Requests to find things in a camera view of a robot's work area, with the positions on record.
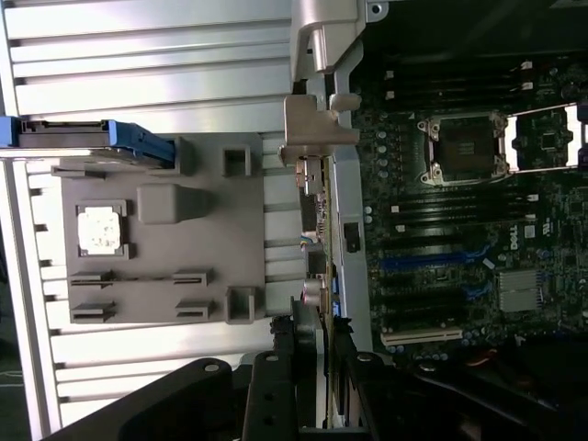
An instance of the motherboard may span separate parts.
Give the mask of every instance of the motherboard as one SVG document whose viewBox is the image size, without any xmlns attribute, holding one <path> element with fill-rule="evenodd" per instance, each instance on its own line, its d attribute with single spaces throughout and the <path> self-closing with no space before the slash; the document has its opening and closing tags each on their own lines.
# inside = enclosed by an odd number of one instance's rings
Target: motherboard
<svg viewBox="0 0 588 441">
<path fill-rule="evenodd" d="M 509 56 L 352 75 L 372 331 L 401 362 L 588 322 L 588 58 Z"/>
</svg>

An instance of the metal panel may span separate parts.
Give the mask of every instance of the metal panel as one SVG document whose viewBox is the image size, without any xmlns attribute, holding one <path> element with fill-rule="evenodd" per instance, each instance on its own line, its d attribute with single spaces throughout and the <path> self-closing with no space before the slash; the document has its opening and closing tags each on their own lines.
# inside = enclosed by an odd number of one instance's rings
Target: metal panel
<svg viewBox="0 0 588 441">
<path fill-rule="evenodd" d="M 6 114 L 114 118 L 157 133 L 264 133 L 266 308 L 287 312 L 302 288 L 293 170 L 277 160 L 290 90 L 289 19 L 290 0 L 2 2 Z M 0 164 L 33 439 L 196 357 L 236 366 L 242 354 L 271 346 L 268 320 L 244 327 L 69 323 L 60 182 L 50 170 L 51 163 Z"/>
</svg>

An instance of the white pcie slot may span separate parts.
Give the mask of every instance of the white pcie slot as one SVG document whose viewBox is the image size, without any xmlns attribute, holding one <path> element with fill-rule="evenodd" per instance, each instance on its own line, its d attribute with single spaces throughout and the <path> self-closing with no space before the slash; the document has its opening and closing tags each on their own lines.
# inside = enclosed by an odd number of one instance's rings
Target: white pcie slot
<svg viewBox="0 0 588 441">
<path fill-rule="evenodd" d="M 418 329 L 399 333 L 382 333 L 380 335 L 380 339 L 385 346 L 447 342 L 449 340 L 460 340 L 461 338 L 463 338 L 463 331 L 458 327 Z"/>
</svg>

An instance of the screw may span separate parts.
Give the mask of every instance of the screw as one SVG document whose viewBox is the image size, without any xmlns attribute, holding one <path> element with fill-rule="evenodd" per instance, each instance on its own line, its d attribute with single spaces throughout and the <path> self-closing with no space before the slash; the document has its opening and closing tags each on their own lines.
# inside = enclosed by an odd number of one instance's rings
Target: screw
<svg viewBox="0 0 588 441">
<path fill-rule="evenodd" d="M 357 356 L 357 359 L 359 361 L 371 361 L 371 355 L 370 354 L 359 354 Z"/>
<path fill-rule="evenodd" d="M 421 363 L 419 365 L 419 368 L 421 370 L 423 370 L 424 372 L 435 372 L 437 370 L 437 368 L 435 367 L 435 365 L 432 364 L 432 363 Z"/>
</svg>

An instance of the cpu socket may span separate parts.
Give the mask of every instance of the cpu socket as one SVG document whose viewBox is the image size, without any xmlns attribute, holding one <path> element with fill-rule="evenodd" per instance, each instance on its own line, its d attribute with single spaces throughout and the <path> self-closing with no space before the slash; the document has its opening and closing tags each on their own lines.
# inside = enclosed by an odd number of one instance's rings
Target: cpu socket
<svg viewBox="0 0 588 441">
<path fill-rule="evenodd" d="M 427 169 L 420 180 L 431 186 L 487 182 L 508 174 L 504 160 L 506 116 L 498 112 L 434 116 L 420 121 L 427 136 Z"/>
</svg>

